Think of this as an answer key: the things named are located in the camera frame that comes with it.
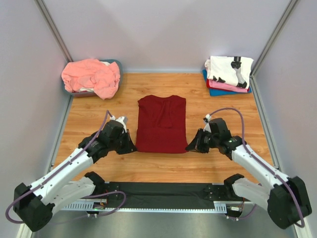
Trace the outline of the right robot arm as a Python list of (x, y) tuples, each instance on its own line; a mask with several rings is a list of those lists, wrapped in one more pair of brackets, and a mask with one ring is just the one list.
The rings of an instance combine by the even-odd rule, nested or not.
[(312, 213), (304, 181), (289, 177), (258, 157), (240, 136), (231, 135), (222, 118), (212, 119), (198, 129), (186, 150), (208, 153), (212, 148), (244, 167), (258, 181), (253, 183), (239, 174), (229, 177), (230, 183), (223, 188), (227, 199), (244, 197), (250, 200), (266, 210), (281, 229)]

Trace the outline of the dark red t-shirt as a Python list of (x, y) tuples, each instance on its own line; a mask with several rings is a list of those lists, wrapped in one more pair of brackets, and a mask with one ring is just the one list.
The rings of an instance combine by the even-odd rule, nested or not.
[(138, 101), (138, 106), (136, 147), (139, 152), (187, 152), (185, 98), (148, 95)]

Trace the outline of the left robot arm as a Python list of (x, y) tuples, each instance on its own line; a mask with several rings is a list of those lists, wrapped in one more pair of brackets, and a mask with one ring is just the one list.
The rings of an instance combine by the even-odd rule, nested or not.
[(127, 117), (111, 117), (101, 130), (83, 139), (72, 154), (48, 174), (14, 190), (13, 210), (32, 232), (49, 223), (54, 214), (68, 204), (85, 197), (99, 199), (104, 194), (104, 180), (95, 172), (86, 173), (69, 184), (78, 173), (107, 156), (135, 152), (126, 127)]

